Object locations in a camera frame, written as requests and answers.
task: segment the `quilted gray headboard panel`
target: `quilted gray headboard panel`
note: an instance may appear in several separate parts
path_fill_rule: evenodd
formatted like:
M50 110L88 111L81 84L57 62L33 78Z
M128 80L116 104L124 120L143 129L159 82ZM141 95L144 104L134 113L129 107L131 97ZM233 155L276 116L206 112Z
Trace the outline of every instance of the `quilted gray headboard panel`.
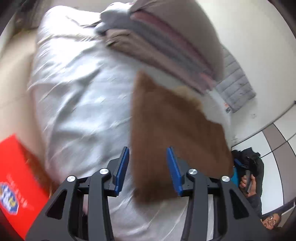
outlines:
M255 97L248 78L239 63L232 54L224 47L224 76L225 79L216 86L225 102L230 106L232 112L238 111L248 100Z

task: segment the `mattress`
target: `mattress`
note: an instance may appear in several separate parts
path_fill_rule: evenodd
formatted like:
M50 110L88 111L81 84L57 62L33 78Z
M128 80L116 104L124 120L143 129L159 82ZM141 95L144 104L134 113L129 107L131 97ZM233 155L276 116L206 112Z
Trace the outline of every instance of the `mattress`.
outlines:
M139 70L168 89L183 85L108 49L89 26L99 18L99 13L58 6L46 13L38 29L28 91L46 147L46 171L60 183L69 175L92 175L118 158L123 146L130 147L130 100ZM207 118L222 124L230 147L231 117L220 95L216 91L195 95ZM108 199L115 239L180 240L188 198L137 204L133 190L128 168L122 192ZM213 199L209 196L208 239L212 235Z

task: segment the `person's hand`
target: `person's hand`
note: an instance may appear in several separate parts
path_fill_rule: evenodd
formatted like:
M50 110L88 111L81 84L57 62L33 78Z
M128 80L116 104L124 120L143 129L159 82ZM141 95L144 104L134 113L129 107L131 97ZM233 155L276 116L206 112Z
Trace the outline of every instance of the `person's hand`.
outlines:
M239 184L239 188L241 189L242 193L245 195L245 197L251 197L253 195L256 194L256 179L255 177L253 176L253 174L251 174L251 188L250 188L250 192L249 193L246 193L244 191L244 188L247 186L247 176L244 175L242 177L242 180Z

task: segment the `black sleeve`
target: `black sleeve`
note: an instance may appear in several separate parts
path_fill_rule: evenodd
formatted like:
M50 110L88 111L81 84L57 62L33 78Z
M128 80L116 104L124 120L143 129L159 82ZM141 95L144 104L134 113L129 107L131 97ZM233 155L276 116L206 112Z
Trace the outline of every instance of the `black sleeve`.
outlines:
M258 217L262 217L262 204L261 204L261 198L255 194L251 197L248 197L247 200L251 204L252 208L254 208L256 214Z

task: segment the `metal bolt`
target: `metal bolt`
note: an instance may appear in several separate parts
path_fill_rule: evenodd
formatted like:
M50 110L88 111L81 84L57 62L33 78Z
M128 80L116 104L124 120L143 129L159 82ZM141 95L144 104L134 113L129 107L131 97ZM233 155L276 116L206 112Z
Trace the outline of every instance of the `metal bolt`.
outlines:
M76 179L76 177L74 177L74 176L69 176L69 177L67 177L67 181L68 182L74 182L75 181L75 179Z
M197 170L196 169L189 169L189 174L191 174L191 175L195 175L195 174L197 174Z
M109 172L109 170L107 169L107 168L102 168L101 170L100 170L100 173L102 174L102 175L105 175L105 174L107 174Z
M228 176L223 176L221 179L224 182L229 182L230 181L230 178Z

